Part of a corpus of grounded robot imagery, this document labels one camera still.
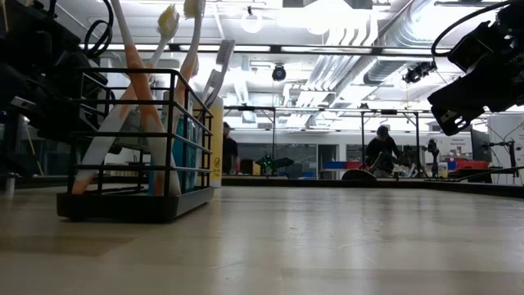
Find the black background station frame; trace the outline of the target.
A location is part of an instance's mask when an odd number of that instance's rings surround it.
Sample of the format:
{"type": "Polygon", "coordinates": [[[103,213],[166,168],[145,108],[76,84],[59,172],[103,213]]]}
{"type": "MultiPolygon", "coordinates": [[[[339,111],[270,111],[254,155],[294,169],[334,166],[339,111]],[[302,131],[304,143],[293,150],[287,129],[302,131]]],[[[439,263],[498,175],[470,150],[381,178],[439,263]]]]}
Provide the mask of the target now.
{"type": "Polygon", "coordinates": [[[325,170],[326,161],[365,162],[365,149],[380,125],[389,129],[399,150],[410,147],[412,161],[423,161],[421,112],[394,109],[226,106],[224,122],[238,144],[242,160],[266,154],[294,163],[279,168],[291,179],[338,179],[342,170],[325,170]]]}

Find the black metal table frame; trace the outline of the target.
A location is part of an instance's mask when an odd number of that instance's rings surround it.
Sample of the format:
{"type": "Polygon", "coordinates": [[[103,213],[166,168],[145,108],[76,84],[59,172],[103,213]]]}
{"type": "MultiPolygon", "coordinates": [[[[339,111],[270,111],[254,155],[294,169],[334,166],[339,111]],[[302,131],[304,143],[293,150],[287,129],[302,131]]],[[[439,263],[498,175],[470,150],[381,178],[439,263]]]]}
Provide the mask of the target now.
{"type": "MultiPolygon", "coordinates": [[[[0,188],[3,188],[7,179],[14,178],[16,188],[48,188],[67,185],[67,176],[39,176],[32,178],[0,176],[0,188]]],[[[137,187],[138,184],[147,185],[148,178],[137,176],[104,176],[104,184],[128,184],[137,187]]],[[[462,183],[451,181],[433,180],[401,180],[394,179],[375,181],[356,180],[303,180],[303,179],[279,179],[279,178],[257,178],[239,177],[223,179],[222,186],[256,186],[256,187],[290,187],[290,188],[371,188],[371,189],[429,189],[436,191],[449,191],[454,193],[470,193],[479,195],[491,195],[497,197],[513,197],[524,199],[524,186],[462,183]]]]}

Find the long ceiling light bar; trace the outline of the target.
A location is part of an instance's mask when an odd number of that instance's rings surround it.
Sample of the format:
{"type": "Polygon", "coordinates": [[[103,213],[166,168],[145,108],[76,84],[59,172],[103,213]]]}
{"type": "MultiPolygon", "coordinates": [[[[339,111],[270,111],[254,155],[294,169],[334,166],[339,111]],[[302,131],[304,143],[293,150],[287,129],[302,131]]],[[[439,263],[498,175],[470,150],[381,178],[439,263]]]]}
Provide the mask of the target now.
{"type": "MultiPolygon", "coordinates": [[[[135,45],[139,52],[154,52],[156,44],[140,43],[135,45]]],[[[217,52],[220,44],[200,44],[197,51],[202,53],[217,52]]],[[[164,52],[188,52],[190,44],[168,43],[164,52]]],[[[123,52],[124,45],[112,43],[107,52],[123,52]]],[[[237,44],[235,53],[240,54],[284,54],[284,55],[329,55],[329,56],[374,56],[374,57],[432,57],[430,48],[393,48],[378,46],[293,46],[293,45],[269,45],[269,44],[237,44]]]]}

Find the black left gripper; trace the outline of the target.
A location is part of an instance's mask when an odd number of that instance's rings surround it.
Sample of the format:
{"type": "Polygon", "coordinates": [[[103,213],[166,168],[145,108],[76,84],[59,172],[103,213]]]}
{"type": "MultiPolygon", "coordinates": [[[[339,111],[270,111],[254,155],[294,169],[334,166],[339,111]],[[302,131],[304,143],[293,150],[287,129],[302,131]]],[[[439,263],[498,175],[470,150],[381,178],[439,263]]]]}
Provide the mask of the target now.
{"type": "Polygon", "coordinates": [[[12,108],[28,117],[39,135],[69,143],[76,132],[97,130],[102,112],[98,94],[107,78],[84,52],[64,52],[57,62],[19,71],[12,108]]]}

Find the person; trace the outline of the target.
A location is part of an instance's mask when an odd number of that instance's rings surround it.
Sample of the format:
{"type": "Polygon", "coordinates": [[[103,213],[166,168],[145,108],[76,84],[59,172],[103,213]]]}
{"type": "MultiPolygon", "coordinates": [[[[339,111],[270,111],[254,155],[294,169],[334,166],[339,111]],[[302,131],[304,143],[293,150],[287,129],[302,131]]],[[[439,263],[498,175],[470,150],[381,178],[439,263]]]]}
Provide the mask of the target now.
{"type": "Polygon", "coordinates": [[[395,140],[389,135],[389,129],[380,125],[377,134],[365,149],[365,164],[376,177],[388,177],[394,169],[394,159],[401,157],[395,140]]]}
{"type": "Polygon", "coordinates": [[[240,157],[237,142],[230,136],[231,128],[227,122],[223,124],[223,168],[226,175],[236,175],[240,172],[240,157]]]}

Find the white orange toothbrush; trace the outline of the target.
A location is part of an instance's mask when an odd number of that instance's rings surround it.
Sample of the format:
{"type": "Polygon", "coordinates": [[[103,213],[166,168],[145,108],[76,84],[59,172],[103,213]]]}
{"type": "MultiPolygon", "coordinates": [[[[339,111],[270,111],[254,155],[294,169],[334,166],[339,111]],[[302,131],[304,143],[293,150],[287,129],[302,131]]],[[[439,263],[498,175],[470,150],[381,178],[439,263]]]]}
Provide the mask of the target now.
{"type": "MultiPolygon", "coordinates": [[[[146,68],[155,68],[162,52],[165,49],[168,41],[174,37],[178,28],[179,13],[176,11],[174,4],[168,5],[166,9],[159,15],[157,21],[157,31],[160,33],[160,42],[151,57],[150,61],[145,64],[146,68]]],[[[102,122],[99,128],[100,132],[117,132],[123,126],[132,105],[114,105],[106,119],[102,122]]],[[[90,143],[82,165],[100,165],[106,154],[109,152],[111,146],[115,141],[115,137],[95,137],[90,143]]],[[[91,184],[96,170],[80,170],[75,176],[72,193],[82,194],[86,188],[91,184]]]]}
{"type": "MultiPolygon", "coordinates": [[[[120,33],[122,36],[127,67],[131,70],[146,69],[138,50],[135,47],[133,37],[129,31],[126,23],[120,0],[110,0],[113,7],[115,17],[118,21],[120,33]]],[[[177,13],[174,5],[169,5],[159,16],[157,21],[157,29],[160,32],[160,42],[153,57],[160,57],[164,51],[167,42],[174,37],[178,29],[180,15],[177,13]]],[[[129,78],[133,86],[136,99],[140,102],[152,102],[153,97],[149,87],[149,78],[147,73],[130,73],[129,78]]],[[[139,104],[140,120],[142,127],[147,133],[165,133],[165,127],[161,121],[156,105],[153,104],[139,104]]],[[[148,137],[147,144],[151,152],[151,159],[155,164],[165,164],[169,168],[174,167],[174,159],[167,143],[171,143],[172,139],[163,137],[148,137]]],[[[154,173],[153,180],[153,195],[160,196],[168,193],[169,196],[176,196],[181,193],[178,182],[178,176],[175,172],[169,172],[166,175],[164,170],[157,170],[154,173]]]]}
{"type": "MultiPolygon", "coordinates": [[[[194,19],[194,28],[193,28],[193,35],[192,35],[192,41],[189,47],[189,50],[187,52],[187,55],[183,61],[180,73],[182,77],[186,80],[186,82],[189,82],[190,78],[192,77],[193,70],[195,69],[196,60],[197,60],[197,50],[200,43],[201,38],[201,27],[202,27],[202,21],[204,18],[206,9],[206,0],[185,0],[183,4],[183,13],[186,17],[186,19],[193,18],[194,19]]],[[[185,103],[185,90],[186,85],[183,83],[181,79],[178,79],[175,89],[176,94],[176,101],[180,106],[184,106],[185,103]]],[[[180,117],[180,110],[177,107],[173,108],[173,131],[176,134],[178,120],[180,117]]]]}

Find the silver ventilation duct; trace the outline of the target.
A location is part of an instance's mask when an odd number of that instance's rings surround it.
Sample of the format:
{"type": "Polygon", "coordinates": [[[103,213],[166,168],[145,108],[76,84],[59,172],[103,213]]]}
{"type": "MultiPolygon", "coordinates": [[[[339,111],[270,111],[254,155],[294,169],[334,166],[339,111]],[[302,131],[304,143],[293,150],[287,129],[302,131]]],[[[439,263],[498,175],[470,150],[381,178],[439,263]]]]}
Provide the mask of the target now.
{"type": "MultiPolygon", "coordinates": [[[[430,47],[436,36],[446,27],[438,25],[439,12],[435,2],[443,0],[410,0],[384,33],[379,34],[378,44],[384,47],[425,48],[430,47]]],[[[401,69],[408,61],[403,57],[362,57],[366,65],[364,84],[379,85],[401,69]]]]}

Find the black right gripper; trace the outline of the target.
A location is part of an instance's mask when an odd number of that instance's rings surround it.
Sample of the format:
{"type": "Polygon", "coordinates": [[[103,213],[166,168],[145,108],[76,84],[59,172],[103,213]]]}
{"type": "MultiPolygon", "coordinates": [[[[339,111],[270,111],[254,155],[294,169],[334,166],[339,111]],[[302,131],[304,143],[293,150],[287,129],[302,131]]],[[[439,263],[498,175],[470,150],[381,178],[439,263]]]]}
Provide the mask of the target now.
{"type": "Polygon", "coordinates": [[[499,112],[524,103],[524,50],[510,40],[475,40],[474,45],[470,79],[461,77],[427,98],[447,136],[466,129],[484,107],[499,112]]]}

